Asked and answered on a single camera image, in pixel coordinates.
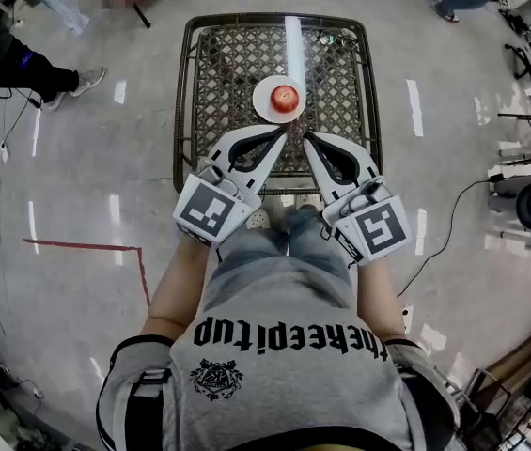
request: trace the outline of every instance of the table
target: table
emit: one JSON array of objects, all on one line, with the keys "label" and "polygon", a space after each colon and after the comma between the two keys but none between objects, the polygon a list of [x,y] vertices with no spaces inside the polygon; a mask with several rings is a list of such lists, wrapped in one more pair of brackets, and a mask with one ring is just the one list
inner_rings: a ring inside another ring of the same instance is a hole
[{"label": "table", "polygon": [[[253,89],[277,74],[305,86],[306,106],[285,124],[288,142],[260,194],[319,193],[303,151],[308,131],[365,146],[382,173],[376,86],[360,23],[286,13],[209,15],[188,22],[183,36],[173,149],[178,192],[224,132],[266,123],[253,108]],[[246,156],[247,165],[258,151]]]}]

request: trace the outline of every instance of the red apple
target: red apple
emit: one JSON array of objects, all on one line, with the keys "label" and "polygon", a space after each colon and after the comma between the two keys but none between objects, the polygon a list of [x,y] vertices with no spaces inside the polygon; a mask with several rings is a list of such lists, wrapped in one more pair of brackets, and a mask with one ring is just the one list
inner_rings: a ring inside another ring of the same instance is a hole
[{"label": "red apple", "polygon": [[272,105],[282,114],[292,112],[299,106],[299,94],[291,86],[277,86],[272,92]]}]

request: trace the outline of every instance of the floor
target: floor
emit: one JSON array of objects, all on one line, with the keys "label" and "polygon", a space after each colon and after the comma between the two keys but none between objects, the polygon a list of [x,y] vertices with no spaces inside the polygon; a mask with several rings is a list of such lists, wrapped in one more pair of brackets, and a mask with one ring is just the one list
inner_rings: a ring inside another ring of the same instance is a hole
[{"label": "floor", "polygon": [[[8,161],[0,160],[0,353],[43,391],[39,409],[28,403],[38,417],[96,449],[94,405],[110,354],[137,333],[147,311],[134,248],[142,249],[151,293],[178,240],[172,140],[188,20],[296,11],[365,25],[385,174],[421,238],[389,258],[398,291],[442,245],[457,194],[487,177],[499,142],[516,140],[514,121],[496,113],[531,108],[503,50],[513,36],[492,6],[463,12],[457,25],[439,19],[429,0],[147,0],[143,9],[150,30],[130,9],[93,9],[77,38],[47,8],[17,15],[19,39],[56,65],[104,65],[108,73],[55,114],[28,106],[9,138]],[[417,85],[422,136],[414,132],[408,80]],[[23,103],[16,93],[7,101],[0,143]],[[402,298],[410,337],[461,383],[531,334],[531,254],[503,241],[489,245],[487,192],[478,185],[466,194],[449,248]]]}]

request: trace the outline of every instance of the equipment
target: equipment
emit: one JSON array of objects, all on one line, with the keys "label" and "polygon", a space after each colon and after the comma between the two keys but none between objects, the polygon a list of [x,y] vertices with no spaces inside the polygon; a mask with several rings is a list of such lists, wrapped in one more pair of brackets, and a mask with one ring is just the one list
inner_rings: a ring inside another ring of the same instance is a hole
[{"label": "equipment", "polygon": [[[188,176],[173,218],[190,237],[218,247],[261,205],[257,192],[272,171],[288,136],[276,125],[225,133],[196,175]],[[251,164],[242,157],[258,151]]]},{"label": "equipment", "polygon": [[[173,217],[180,230],[218,247],[261,205],[257,192],[272,171],[287,135],[273,125],[227,132],[196,175],[186,180]],[[329,133],[308,132],[305,153],[326,204],[322,218],[359,264],[386,256],[411,240],[405,210],[367,150]],[[242,156],[260,150],[252,163]]]},{"label": "equipment", "polygon": [[325,202],[330,235],[358,265],[386,256],[411,238],[400,197],[392,195],[367,150],[330,133],[308,132],[305,153]]}]

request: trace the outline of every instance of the white plate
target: white plate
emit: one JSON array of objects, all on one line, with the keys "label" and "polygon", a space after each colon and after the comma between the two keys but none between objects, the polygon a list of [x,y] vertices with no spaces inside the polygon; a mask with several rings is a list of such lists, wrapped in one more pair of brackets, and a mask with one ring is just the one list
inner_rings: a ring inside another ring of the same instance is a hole
[{"label": "white plate", "polygon": [[[278,86],[291,86],[299,94],[299,106],[292,112],[282,113],[273,108],[272,92]],[[253,92],[253,105],[257,113],[274,124],[285,124],[299,117],[306,104],[305,89],[286,75],[273,75],[261,80]]]}]

